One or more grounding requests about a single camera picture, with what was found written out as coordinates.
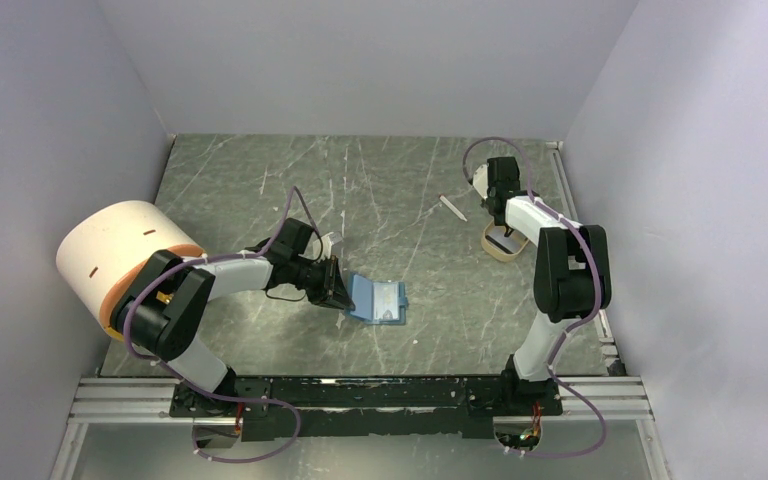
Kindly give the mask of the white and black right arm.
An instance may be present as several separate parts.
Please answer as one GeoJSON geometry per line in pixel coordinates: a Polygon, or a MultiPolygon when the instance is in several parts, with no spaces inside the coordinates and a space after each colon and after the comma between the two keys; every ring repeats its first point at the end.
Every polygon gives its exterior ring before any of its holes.
{"type": "Polygon", "coordinates": [[[518,376],[499,391],[502,406],[522,414],[538,399],[533,382],[552,377],[565,339],[592,320],[611,300],[607,233],[599,225],[572,221],[523,190],[513,157],[487,161],[483,206],[496,226],[519,233],[537,247],[533,299],[538,314],[513,354],[518,376]]]}

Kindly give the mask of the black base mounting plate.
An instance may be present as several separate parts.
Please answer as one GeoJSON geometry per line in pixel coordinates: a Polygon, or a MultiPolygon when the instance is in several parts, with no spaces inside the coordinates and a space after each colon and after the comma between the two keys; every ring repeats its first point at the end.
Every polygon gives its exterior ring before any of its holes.
{"type": "Polygon", "coordinates": [[[243,377],[237,401],[210,399],[175,387],[169,414],[208,425],[227,420],[245,441],[302,437],[459,434],[491,439],[501,417],[558,416],[552,380],[496,375],[378,377],[243,377]]]}

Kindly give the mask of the aluminium rail frame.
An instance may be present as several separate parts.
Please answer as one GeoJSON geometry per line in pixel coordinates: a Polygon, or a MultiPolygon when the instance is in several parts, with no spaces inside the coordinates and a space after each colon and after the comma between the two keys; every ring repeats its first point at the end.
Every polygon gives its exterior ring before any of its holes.
{"type": "Polygon", "coordinates": [[[67,426],[50,477],[71,479],[92,425],[207,425],[231,428],[230,417],[173,417],[178,381],[172,378],[83,378],[75,392],[67,426]]]}

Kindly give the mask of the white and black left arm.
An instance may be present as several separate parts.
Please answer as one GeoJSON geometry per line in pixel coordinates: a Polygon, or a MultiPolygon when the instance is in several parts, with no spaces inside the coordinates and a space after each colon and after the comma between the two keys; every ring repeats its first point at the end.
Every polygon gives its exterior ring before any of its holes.
{"type": "Polygon", "coordinates": [[[318,236],[313,226],[290,218],[251,251],[198,259],[157,250],[113,307],[110,325],[125,344],[148,351],[196,387],[197,403],[209,414],[224,415],[237,400],[237,375],[198,338],[207,304],[243,291],[290,285],[313,305],[352,308],[338,258],[304,255],[318,236]]]}

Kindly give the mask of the white and orange cylinder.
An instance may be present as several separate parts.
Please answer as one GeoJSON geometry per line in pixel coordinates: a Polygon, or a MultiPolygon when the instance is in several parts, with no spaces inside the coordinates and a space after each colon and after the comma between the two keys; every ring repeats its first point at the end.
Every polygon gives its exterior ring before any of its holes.
{"type": "Polygon", "coordinates": [[[204,253],[154,204],[129,200],[107,206],[74,227],[59,245],[55,262],[103,331],[122,341],[112,326],[113,308],[158,250],[183,257],[204,253]]]}

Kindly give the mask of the white pen with red cap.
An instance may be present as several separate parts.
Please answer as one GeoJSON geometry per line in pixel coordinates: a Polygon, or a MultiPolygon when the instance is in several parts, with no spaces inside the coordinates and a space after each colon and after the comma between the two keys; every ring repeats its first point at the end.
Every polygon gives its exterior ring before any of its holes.
{"type": "Polygon", "coordinates": [[[439,201],[447,208],[449,209],[459,220],[463,222],[467,222],[468,219],[465,216],[465,214],[459,210],[445,195],[440,194],[438,196],[439,201]]]}

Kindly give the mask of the blue card holder wallet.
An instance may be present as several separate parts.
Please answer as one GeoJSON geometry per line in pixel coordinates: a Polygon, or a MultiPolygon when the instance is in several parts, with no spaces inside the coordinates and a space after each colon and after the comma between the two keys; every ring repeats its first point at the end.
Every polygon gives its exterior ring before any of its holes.
{"type": "Polygon", "coordinates": [[[404,325],[408,297],[404,282],[373,281],[356,272],[349,274],[347,291],[353,307],[345,314],[366,325],[404,325]]]}

